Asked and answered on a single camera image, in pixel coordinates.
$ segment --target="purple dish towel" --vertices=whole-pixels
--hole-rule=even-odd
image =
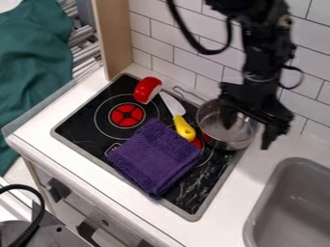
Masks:
[[[153,197],[162,195],[193,168],[201,150],[151,119],[108,158],[127,177]]]

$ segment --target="metal pot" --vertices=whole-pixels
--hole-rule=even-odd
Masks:
[[[226,129],[222,124],[220,105],[221,100],[216,98],[203,104],[197,112],[196,120],[204,141],[225,151],[247,148],[256,136],[258,122],[238,113],[234,125]]]

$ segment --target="red burner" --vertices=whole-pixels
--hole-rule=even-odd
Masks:
[[[138,125],[145,117],[143,109],[133,103],[116,106],[110,112],[110,120],[117,127],[129,128]]]
[[[198,149],[202,148],[202,141],[198,137],[196,137],[194,141],[192,141],[192,144],[195,145],[195,147]]]

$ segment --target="black stovetop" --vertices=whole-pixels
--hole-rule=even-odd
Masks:
[[[59,124],[54,130],[54,137],[60,141],[65,139],[63,142],[70,148],[96,164],[102,164],[101,167],[111,172],[113,165],[105,154],[124,143],[147,120],[158,118],[173,127],[172,115],[160,96],[156,96],[148,105],[134,100],[132,94],[137,83],[138,80],[132,76],[121,76]],[[203,158],[163,198],[170,207],[177,206],[194,215],[233,161],[235,153],[215,151],[207,146],[196,124],[197,107],[178,100],[186,109],[185,119],[197,130],[198,137],[194,144],[203,149]]]

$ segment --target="black cable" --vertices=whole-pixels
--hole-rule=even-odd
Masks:
[[[305,78],[305,73],[304,73],[303,70],[301,70],[301,69],[299,69],[299,68],[297,68],[297,67],[286,66],[286,65],[283,65],[282,68],[283,68],[283,69],[288,69],[288,70],[298,71],[298,72],[300,72],[300,75],[301,75],[301,76],[300,76],[300,80],[298,81],[298,83],[295,84],[295,85],[292,86],[292,87],[287,87],[287,86],[283,85],[283,84],[279,81],[279,85],[280,85],[281,88],[284,88],[284,89],[286,89],[286,90],[292,90],[292,89],[296,89],[297,87],[299,87],[299,86],[303,83],[304,78]]]
[[[22,185],[22,184],[12,184],[12,185],[2,187],[2,188],[0,188],[0,195],[7,191],[13,190],[13,189],[27,190],[27,191],[35,194],[41,202],[41,209],[40,209],[40,212],[38,213],[36,219],[13,243],[11,243],[8,246],[8,247],[23,247],[23,246],[26,246],[26,244],[31,239],[31,237],[34,235],[34,233],[38,230],[39,223],[41,222],[41,220],[44,216],[44,213],[45,213],[45,205],[44,205],[43,197],[36,189],[31,188],[26,185]]]
[[[193,46],[198,52],[202,53],[203,55],[215,55],[223,52],[226,50],[232,43],[233,39],[233,27],[232,27],[232,19],[230,17],[226,20],[226,26],[227,26],[227,42],[225,46],[218,50],[209,50],[203,47],[201,44],[199,44],[196,39],[191,35],[189,29],[185,25],[184,21],[182,20],[181,16],[179,15],[179,12],[177,10],[177,7],[175,5],[175,0],[167,0],[167,4],[169,6],[170,12],[172,13],[173,18],[176,20],[177,24],[179,25],[179,28],[181,29],[183,35],[188,40],[188,42]]]

